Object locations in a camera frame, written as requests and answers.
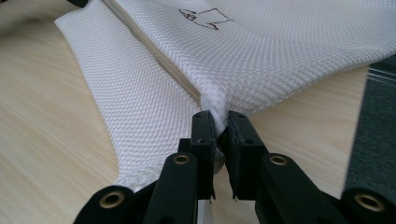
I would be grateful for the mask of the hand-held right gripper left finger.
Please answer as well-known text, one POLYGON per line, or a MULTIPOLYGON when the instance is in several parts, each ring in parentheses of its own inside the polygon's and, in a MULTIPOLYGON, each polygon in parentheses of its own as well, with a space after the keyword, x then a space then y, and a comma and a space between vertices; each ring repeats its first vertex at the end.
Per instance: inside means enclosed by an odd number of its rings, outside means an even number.
POLYGON ((201 111, 192 116, 191 137, 181 138, 179 152, 188 152, 198 160, 198 199, 215 198, 213 188, 216 137, 211 113, 201 111))

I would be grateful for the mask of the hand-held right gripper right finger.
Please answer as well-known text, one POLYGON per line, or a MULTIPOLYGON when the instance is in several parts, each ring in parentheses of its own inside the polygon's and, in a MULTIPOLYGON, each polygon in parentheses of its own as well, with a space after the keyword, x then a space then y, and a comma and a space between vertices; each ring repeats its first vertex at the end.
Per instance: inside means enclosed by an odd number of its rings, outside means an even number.
POLYGON ((233 197, 255 200, 261 182, 261 159, 268 150, 247 116, 230 111, 227 122, 226 168, 233 197))

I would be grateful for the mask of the white mesh laundry bag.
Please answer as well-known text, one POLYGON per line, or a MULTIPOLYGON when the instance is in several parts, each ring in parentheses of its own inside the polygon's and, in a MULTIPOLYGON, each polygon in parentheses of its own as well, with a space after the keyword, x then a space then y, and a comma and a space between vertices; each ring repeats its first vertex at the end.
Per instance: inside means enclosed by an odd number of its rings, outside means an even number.
POLYGON ((252 116, 396 53, 396 0, 90 0, 56 21, 140 190, 207 110, 252 116))

